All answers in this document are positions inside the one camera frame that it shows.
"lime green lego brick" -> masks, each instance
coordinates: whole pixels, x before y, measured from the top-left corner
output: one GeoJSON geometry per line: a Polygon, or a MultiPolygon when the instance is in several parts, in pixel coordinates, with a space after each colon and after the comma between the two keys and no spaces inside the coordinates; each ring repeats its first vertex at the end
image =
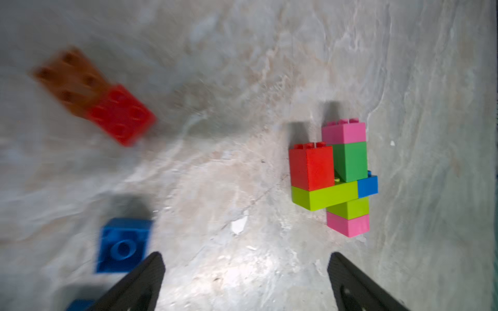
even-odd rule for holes
{"type": "Polygon", "coordinates": [[[342,181],[352,182],[368,177],[367,142],[332,145],[334,169],[342,181]]]}
{"type": "Polygon", "coordinates": [[[358,218],[369,213],[368,197],[327,207],[327,211],[345,219],[358,218]]]}
{"type": "Polygon", "coordinates": [[[335,186],[306,191],[292,187],[292,201],[310,211],[316,211],[358,198],[358,182],[336,182],[335,186]]]}

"lego brick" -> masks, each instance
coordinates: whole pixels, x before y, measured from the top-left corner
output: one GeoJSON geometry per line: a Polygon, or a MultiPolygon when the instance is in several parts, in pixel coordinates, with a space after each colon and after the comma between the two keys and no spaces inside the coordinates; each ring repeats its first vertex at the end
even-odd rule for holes
{"type": "Polygon", "coordinates": [[[378,193],[378,178],[368,171],[368,178],[358,180],[358,198],[368,197],[378,193]]]}
{"type": "Polygon", "coordinates": [[[74,300],[69,307],[67,307],[66,311],[85,311],[88,309],[95,300],[83,300],[83,299],[78,299],[74,300]]]}
{"type": "Polygon", "coordinates": [[[329,122],[322,127],[322,140],[327,145],[352,144],[367,141],[366,125],[357,118],[329,122]]]}
{"type": "Polygon", "coordinates": [[[339,182],[333,187],[314,191],[306,191],[298,187],[292,187],[292,201],[310,211],[316,211],[357,198],[357,182],[339,182]]]}
{"type": "Polygon", "coordinates": [[[59,53],[33,75],[70,113],[83,118],[111,87],[77,48],[59,53]]]}
{"type": "Polygon", "coordinates": [[[331,187],[334,182],[334,152],[324,142],[298,144],[289,150],[290,183],[313,191],[331,187]]]}
{"type": "Polygon", "coordinates": [[[327,211],[345,219],[358,218],[369,213],[369,199],[361,198],[327,207],[327,211]]]}
{"type": "Polygon", "coordinates": [[[114,218],[102,228],[97,273],[130,272],[144,258],[151,220],[114,218]]]}
{"type": "Polygon", "coordinates": [[[154,114],[121,85],[112,87],[89,110],[88,119],[125,147],[133,146],[156,120],[154,114]]]}
{"type": "Polygon", "coordinates": [[[354,237],[370,231],[370,215],[345,219],[327,212],[327,226],[347,237],[354,237]]]}
{"type": "Polygon", "coordinates": [[[333,145],[336,176],[345,182],[367,178],[367,142],[333,145]]]}

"stacked lego bricks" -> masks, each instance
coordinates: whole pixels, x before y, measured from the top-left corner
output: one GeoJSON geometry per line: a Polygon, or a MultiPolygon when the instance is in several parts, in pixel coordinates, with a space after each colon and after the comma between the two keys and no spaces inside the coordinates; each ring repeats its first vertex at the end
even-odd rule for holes
{"type": "Polygon", "coordinates": [[[330,122],[322,142],[289,150],[292,201],[327,210],[327,225],[353,237],[370,229],[368,196],[378,193],[367,170],[366,127],[358,119],[330,122]]]}
{"type": "Polygon", "coordinates": [[[155,116],[121,85],[111,85],[76,49],[59,53],[34,77],[73,115],[88,119],[123,146],[132,146],[155,116]]]}

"gray marble floor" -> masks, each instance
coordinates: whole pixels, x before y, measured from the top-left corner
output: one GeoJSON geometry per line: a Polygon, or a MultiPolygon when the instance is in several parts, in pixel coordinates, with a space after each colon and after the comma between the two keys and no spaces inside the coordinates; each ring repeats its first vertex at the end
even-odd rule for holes
{"type": "Polygon", "coordinates": [[[493,277],[495,2],[19,0],[0,4],[0,305],[62,310],[100,227],[152,216],[157,310],[336,310],[341,251],[413,311],[487,310],[493,277]],[[158,122],[122,148],[29,75],[80,47],[158,122]],[[290,200],[287,149],[368,124],[371,231],[290,200]]]}

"lego tower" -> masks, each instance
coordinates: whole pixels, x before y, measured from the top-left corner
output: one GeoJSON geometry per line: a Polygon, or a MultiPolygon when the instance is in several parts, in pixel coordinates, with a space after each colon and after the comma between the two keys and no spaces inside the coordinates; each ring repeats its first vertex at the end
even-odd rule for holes
{"type": "Polygon", "coordinates": [[[368,232],[368,196],[378,185],[367,170],[365,123],[329,122],[322,139],[289,150],[292,201],[310,211],[326,208],[327,225],[347,237],[368,232]]]}

